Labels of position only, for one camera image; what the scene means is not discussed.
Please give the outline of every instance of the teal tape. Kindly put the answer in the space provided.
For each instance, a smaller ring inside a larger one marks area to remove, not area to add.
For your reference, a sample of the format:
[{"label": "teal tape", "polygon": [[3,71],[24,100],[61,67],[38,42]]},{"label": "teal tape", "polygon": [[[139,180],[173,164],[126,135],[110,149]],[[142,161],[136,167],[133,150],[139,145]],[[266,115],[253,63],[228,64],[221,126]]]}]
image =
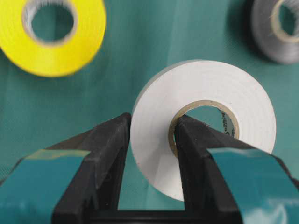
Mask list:
[{"label": "teal tape", "polygon": [[40,150],[0,186],[1,224],[50,224],[52,212],[87,151]]},{"label": "teal tape", "polygon": [[245,224],[299,223],[299,192],[275,158],[258,149],[208,151]]}]

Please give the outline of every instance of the fabric texture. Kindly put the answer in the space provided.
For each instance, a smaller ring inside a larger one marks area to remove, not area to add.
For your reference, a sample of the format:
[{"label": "fabric texture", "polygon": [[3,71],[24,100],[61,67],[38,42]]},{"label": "fabric texture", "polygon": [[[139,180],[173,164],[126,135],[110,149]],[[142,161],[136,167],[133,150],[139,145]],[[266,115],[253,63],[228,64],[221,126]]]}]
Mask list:
[{"label": "fabric texture", "polygon": [[[131,112],[143,86],[159,71],[206,59],[245,70],[267,91],[277,118],[273,152],[299,178],[299,64],[279,65],[259,54],[250,37],[248,2],[106,0],[100,51],[82,70],[63,78],[26,73],[0,51],[0,167],[12,168],[40,148]],[[55,36],[61,17],[48,14],[50,22],[45,14],[35,20],[36,31],[48,26],[47,33]],[[129,149],[119,208],[183,209],[184,204],[148,184]]]},{"label": "fabric texture", "polygon": [[11,170],[10,167],[0,166],[0,181],[5,179],[8,176],[10,170]]}]

